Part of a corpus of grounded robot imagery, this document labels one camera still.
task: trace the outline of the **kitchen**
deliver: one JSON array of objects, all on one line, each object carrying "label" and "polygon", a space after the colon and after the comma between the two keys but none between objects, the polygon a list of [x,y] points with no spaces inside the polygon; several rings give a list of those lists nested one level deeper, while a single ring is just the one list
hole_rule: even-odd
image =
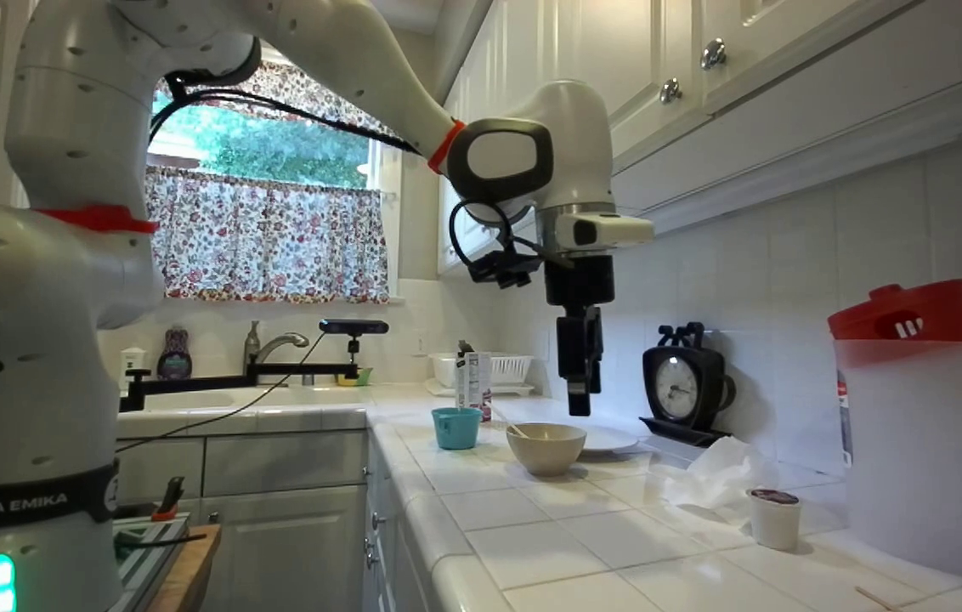
[{"label": "kitchen", "polygon": [[[504,74],[499,67],[517,67],[512,84],[499,97],[521,100],[533,78],[561,64],[556,58],[588,58],[588,52],[556,47],[561,30],[553,19],[539,19],[539,9],[552,6],[572,4],[494,4],[476,34],[478,47],[462,60],[469,78],[462,89],[469,84],[471,97],[451,89],[449,102],[491,112],[504,100],[491,100],[495,89],[478,82]],[[680,36],[661,36],[661,25],[649,17],[662,17],[671,4],[626,6],[647,13],[629,9],[626,19],[614,19],[634,53],[626,72],[662,89],[671,64],[661,64],[655,43]],[[604,396],[595,401],[595,414],[640,429],[640,414],[649,410],[640,361],[655,345],[655,328],[704,320],[721,333],[737,376],[733,409],[721,414],[721,424],[776,460],[822,476],[848,474],[826,315],[866,298],[883,281],[922,285],[962,276],[962,116],[952,120],[962,102],[952,104],[952,97],[934,97],[962,82],[962,43],[943,43],[962,41],[962,4],[924,0],[893,9],[902,13],[879,13],[878,29],[866,25],[870,30],[857,29],[864,34],[854,43],[822,53],[814,67],[783,82],[767,78],[772,84],[756,100],[711,100],[729,112],[711,109],[711,102],[695,104],[695,97],[707,91],[695,74],[680,78],[688,116],[675,112],[675,120],[649,116],[661,102],[649,104],[641,84],[634,82],[640,74],[609,89],[622,102],[614,197],[629,204],[626,213],[655,218],[661,239],[614,257],[614,303],[604,305]],[[673,58],[696,64],[691,47],[702,47],[702,41],[688,41],[682,53]],[[934,136],[911,133],[922,127],[917,109],[928,109]],[[424,168],[407,168],[405,189],[415,200],[407,197],[407,206],[401,206],[401,223],[424,233],[401,239],[397,298],[373,313],[396,333],[365,341],[373,383],[423,383],[430,353],[449,350],[457,341],[484,341],[491,350],[533,353],[544,364],[538,383],[561,397],[553,311],[544,305],[539,290],[469,285],[440,251],[440,184],[424,178]],[[348,315],[371,315],[371,305],[355,305]],[[173,305],[133,330],[104,333],[101,350],[118,361],[118,350],[156,347],[169,323],[184,323],[198,333],[198,364],[230,372],[252,320],[261,320],[265,337],[280,337],[314,330],[322,313]]]}]

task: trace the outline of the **wall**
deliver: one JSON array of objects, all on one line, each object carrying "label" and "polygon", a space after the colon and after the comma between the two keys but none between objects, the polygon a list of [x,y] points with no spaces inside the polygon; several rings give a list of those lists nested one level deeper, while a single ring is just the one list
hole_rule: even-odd
[{"label": "wall", "polygon": [[640,361],[653,330],[704,320],[737,376],[721,424],[764,452],[840,474],[826,315],[883,281],[962,276],[962,143],[662,234],[614,262],[614,383],[601,414],[649,414]]}]

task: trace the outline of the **white tile countertop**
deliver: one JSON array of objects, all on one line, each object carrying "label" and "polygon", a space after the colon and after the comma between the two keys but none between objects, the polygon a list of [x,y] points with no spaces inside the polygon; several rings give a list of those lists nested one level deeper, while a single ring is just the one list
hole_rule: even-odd
[{"label": "white tile countertop", "polygon": [[[662,468],[702,448],[634,429],[637,452],[577,463],[561,481],[528,476],[499,421],[478,446],[443,452],[430,392],[377,392],[350,401],[381,442],[407,528],[434,591],[457,612],[848,612],[848,608],[962,608],[962,578],[886,558],[843,524],[843,483],[798,466],[776,466],[779,488],[801,495],[801,548],[767,551],[741,519],[711,519],[662,505]],[[211,410],[124,414],[124,434],[167,433]],[[217,433],[296,429],[296,409],[273,397]],[[504,397],[509,420],[564,420],[561,401]]]}]

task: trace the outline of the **floral curtain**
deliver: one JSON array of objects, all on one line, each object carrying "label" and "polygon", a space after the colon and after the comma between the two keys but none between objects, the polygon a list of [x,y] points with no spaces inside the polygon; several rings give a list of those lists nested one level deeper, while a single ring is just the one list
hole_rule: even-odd
[{"label": "floral curtain", "polygon": [[381,194],[146,169],[169,298],[385,303]]}]

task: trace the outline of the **cabinet knob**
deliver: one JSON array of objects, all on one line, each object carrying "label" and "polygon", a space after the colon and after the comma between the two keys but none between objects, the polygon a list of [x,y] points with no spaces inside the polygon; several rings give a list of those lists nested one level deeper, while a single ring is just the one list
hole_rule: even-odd
[{"label": "cabinet knob", "polygon": [[655,89],[655,100],[661,100],[662,104],[680,102],[680,100],[682,100],[680,82],[675,82],[675,78],[668,78],[668,82]]},{"label": "cabinet knob", "polygon": [[715,41],[707,41],[707,47],[704,47],[704,72],[721,67],[721,64],[729,64],[729,52],[724,52],[724,41],[715,36]]}]

